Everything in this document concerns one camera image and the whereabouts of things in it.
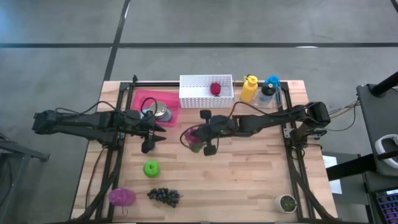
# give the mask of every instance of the gray floor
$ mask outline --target gray floor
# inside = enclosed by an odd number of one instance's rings
[[[112,42],[123,0],[0,2],[0,43]],[[122,42],[398,42],[389,0],[133,1]],[[33,114],[63,106],[82,111],[98,100],[110,49],[0,49],[0,132],[51,153],[30,163],[10,223],[68,219],[87,141],[35,135]],[[248,73],[305,80],[312,101],[328,107],[356,98],[355,88],[396,72],[398,49],[119,49],[111,80],[178,80],[181,74]],[[324,150],[371,152],[358,110],[355,125],[328,133]],[[353,117],[334,119],[343,128]],[[344,220],[365,221],[358,206],[338,205]]]

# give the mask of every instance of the plant pot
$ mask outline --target plant pot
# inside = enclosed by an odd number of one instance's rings
[[[295,206],[294,206],[294,209],[293,209],[292,211],[286,211],[286,210],[283,208],[283,206],[282,206],[281,203],[282,203],[282,198],[284,198],[284,197],[290,197],[291,199],[294,200]],[[297,201],[296,201],[296,199],[294,199],[293,196],[291,196],[291,195],[280,195],[280,196],[278,196],[278,197],[275,198],[274,203],[275,203],[275,208],[276,208],[277,211],[280,212],[280,213],[290,214],[290,213],[294,213],[294,212],[296,211],[296,209],[297,209],[297,205],[296,205],[296,204],[297,204]]]

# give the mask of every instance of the small potted plant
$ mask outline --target small potted plant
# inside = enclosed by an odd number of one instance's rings
[[[291,195],[281,195],[275,198],[275,207],[280,213],[294,213],[297,202]]]

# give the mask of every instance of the yellow bottle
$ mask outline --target yellow bottle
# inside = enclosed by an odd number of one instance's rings
[[[243,83],[243,88],[242,88],[242,93],[241,93],[241,100],[243,102],[249,103],[253,97],[254,94],[257,91],[258,88],[258,79],[254,75],[248,75],[244,77],[246,81]]]

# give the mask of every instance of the purple object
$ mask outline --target purple object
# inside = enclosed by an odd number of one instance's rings
[[[132,190],[116,188],[109,193],[108,198],[114,206],[126,207],[134,204],[137,197]]]
[[[192,152],[198,153],[204,146],[204,143],[200,141],[200,138],[193,135],[198,128],[191,128],[185,134],[185,140],[187,140],[189,148]]]

